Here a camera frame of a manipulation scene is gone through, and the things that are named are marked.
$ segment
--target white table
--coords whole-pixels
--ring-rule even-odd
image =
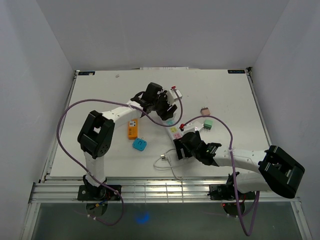
[[[70,104],[83,99],[105,99],[126,103],[136,93],[144,91],[150,82],[169,89],[176,86],[183,95],[183,117],[181,123],[200,115],[202,107],[208,107],[213,116],[223,120],[233,133],[233,146],[238,149],[265,150],[268,142],[257,110],[252,90],[246,74],[229,74],[227,70],[122,70],[96,71],[95,75],[77,76]],[[73,108],[67,115],[61,141],[66,149],[85,164],[85,157],[77,142],[79,131],[92,110],[104,112],[116,108],[115,105],[87,102]],[[150,114],[159,120],[155,112]],[[107,178],[172,178],[172,172],[158,170],[153,163],[166,150],[173,148],[165,129],[155,125],[148,118],[139,119],[138,136],[144,137],[147,147],[140,152],[132,147],[127,137],[127,125],[117,128],[113,133],[111,148],[105,155],[105,174]],[[203,130],[201,138],[205,142],[229,145],[230,135],[217,121],[210,131]],[[174,151],[170,153],[173,164],[180,164]],[[189,178],[212,178],[227,176],[231,167],[206,166],[194,158],[178,167],[175,172]],[[51,178],[80,178],[85,174],[60,147],[57,148]]]

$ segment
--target green cube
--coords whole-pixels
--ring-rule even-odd
[[[203,124],[204,129],[210,130],[212,128],[213,123],[214,123],[213,121],[206,119]]]

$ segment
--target gray floor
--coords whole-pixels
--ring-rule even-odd
[[[241,240],[247,239],[239,220],[226,216],[219,203],[126,204],[123,219],[116,226],[105,226],[74,210],[86,213],[82,203],[43,203],[33,240]],[[115,220],[120,204],[110,204],[102,216]],[[246,216],[249,228],[251,214]],[[301,240],[289,202],[259,204],[251,240]]]

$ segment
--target white wall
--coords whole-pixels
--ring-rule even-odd
[[[35,0],[0,0],[0,239],[21,234],[73,70]]]
[[[320,2],[290,0],[253,68],[272,143],[305,167],[298,195],[320,239]]]
[[[288,0],[37,0],[77,70],[252,66]]]

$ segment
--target metal frame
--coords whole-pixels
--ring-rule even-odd
[[[75,82],[79,70],[75,71],[73,83],[67,97],[65,108],[69,106]],[[271,139],[267,131],[265,121],[259,107],[255,93],[254,84],[249,72],[246,75],[255,101],[256,108],[263,126],[268,145]],[[25,226],[21,234],[22,240],[31,239],[36,226],[36,221],[41,203],[83,203],[77,200],[79,186],[83,184],[80,178],[51,178],[50,172],[53,160],[58,148],[57,140],[54,138],[46,159],[40,183],[36,183],[30,195],[29,206],[25,218]],[[193,178],[183,182],[174,179],[129,179],[129,178],[109,178],[108,184],[122,185],[122,197],[125,203],[221,203],[222,201],[210,200],[208,196],[209,185],[224,184],[227,177],[215,177],[212,179]],[[292,210],[295,215],[303,240],[311,240],[311,234],[301,208],[299,198],[287,199],[278,196],[273,192],[262,192],[259,202],[291,202]]]

